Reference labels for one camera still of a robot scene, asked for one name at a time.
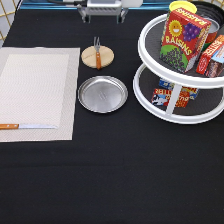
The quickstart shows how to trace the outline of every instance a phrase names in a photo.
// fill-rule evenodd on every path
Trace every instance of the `red box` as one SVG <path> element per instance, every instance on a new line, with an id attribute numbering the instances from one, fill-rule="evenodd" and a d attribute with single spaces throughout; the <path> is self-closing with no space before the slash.
<path id="1" fill-rule="evenodd" d="M 199 57 L 211 22 L 186 9 L 170 13 L 160 58 L 178 71 L 190 70 Z"/>
<path id="2" fill-rule="evenodd" d="M 157 106 L 168 106 L 172 90 L 155 89 L 152 96 L 152 104 Z M 176 107 L 186 107 L 190 99 L 190 93 L 181 91 L 176 102 Z"/>
<path id="3" fill-rule="evenodd" d="M 224 36 L 219 35 L 215 41 L 202 53 L 196 72 L 204 75 L 212 56 L 224 45 Z"/>

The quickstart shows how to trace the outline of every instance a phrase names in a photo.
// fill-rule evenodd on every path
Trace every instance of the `raisin box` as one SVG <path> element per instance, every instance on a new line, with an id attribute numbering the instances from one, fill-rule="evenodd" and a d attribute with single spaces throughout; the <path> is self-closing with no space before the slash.
<path id="1" fill-rule="evenodd" d="M 169 82 L 165 79 L 160 78 L 160 80 L 159 80 L 159 86 L 161 86 L 165 89 L 173 90 L 174 85 L 175 85 L 174 83 L 171 83 L 171 82 Z M 195 98 L 197 97 L 197 95 L 199 93 L 199 89 L 191 88 L 191 87 L 185 87 L 185 86 L 182 87 L 181 91 L 189 92 L 191 100 L 195 100 Z"/>
<path id="2" fill-rule="evenodd" d="M 224 46 L 222 46 L 216 53 L 212 56 L 209 62 L 208 69 L 206 71 L 206 76 L 214 78 L 220 75 L 224 67 Z"/>
<path id="3" fill-rule="evenodd" d="M 212 56 L 224 45 L 224 36 L 219 35 L 215 41 L 202 53 L 196 72 L 204 75 Z"/>
<path id="4" fill-rule="evenodd" d="M 172 90 L 155 89 L 152 96 L 152 104 L 156 106 L 168 106 Z M 189 92 L 180 92 L 176 107 L 186 107 L 190 99 Z"/>
<path id="5" fill-rule="evenodd" d="M 189 71 L 199 57 L 211 22 L 178 8 L 170 13 L 160 59 L 181 73 Z"/>

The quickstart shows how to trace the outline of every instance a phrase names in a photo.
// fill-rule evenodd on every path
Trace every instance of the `wooden base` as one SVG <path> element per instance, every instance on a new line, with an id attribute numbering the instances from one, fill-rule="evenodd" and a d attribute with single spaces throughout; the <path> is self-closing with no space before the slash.
<path id="1" fill-rule="evenodd" d="M 106 67 L 114 60 L 113 51 L 105 46 L 100 46 L 101 67 Z M 86 48 L 82 52 L 82 61 L 85 65 L 96 68 L 96 50 L 94 46 Z"/>

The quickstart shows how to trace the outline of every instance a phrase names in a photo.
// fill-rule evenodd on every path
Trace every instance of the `metal plate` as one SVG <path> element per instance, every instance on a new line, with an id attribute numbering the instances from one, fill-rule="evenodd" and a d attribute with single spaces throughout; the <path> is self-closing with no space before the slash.
<path id="1" fill-rule="evenodd" d="M 128 97 L 126 86 L 110 76 L 96 76 L 79 88 L 80 103 L 93 112 L 108 113 L 120 108 Z"/>

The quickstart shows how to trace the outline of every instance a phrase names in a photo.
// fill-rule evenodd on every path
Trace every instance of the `black tablecloth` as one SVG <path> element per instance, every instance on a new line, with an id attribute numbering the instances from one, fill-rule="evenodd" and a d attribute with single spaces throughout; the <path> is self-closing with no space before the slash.
<path id="1" fill-rule="evenodd" d="M 80 60 L 78 87 L 108 75 L 125 105 L 97 114 L 76 100 L 72 141 L 0 144 L 0 223 L 223 223 L 224 113 L 198 125 L 163 121 L 136 100 L 141 30 L 163 11 L 130 11 L 124 24 L 73 10 L 20 10 L 4 47 L 80 47 L 100 36 L 115 53 L 97 71 Z"/>

